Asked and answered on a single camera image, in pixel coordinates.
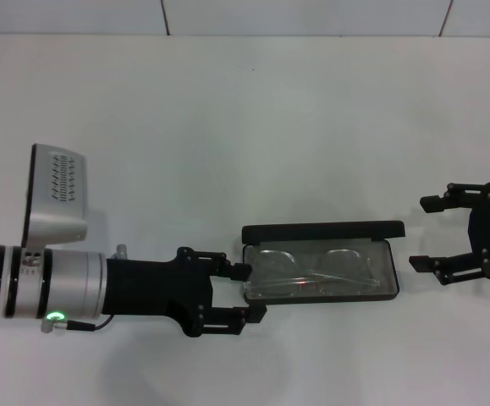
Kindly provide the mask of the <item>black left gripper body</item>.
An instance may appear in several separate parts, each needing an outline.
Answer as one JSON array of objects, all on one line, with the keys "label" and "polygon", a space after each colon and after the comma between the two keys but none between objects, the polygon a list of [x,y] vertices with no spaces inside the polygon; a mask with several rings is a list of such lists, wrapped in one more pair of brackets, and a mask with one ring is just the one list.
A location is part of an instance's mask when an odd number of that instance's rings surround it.
[{"label": "black left gripper body", "polygon": [[106,315],[165,316],[188,337],[213,334],[208,326],[215,255],[181,247],[168,262],[107,260]]}]

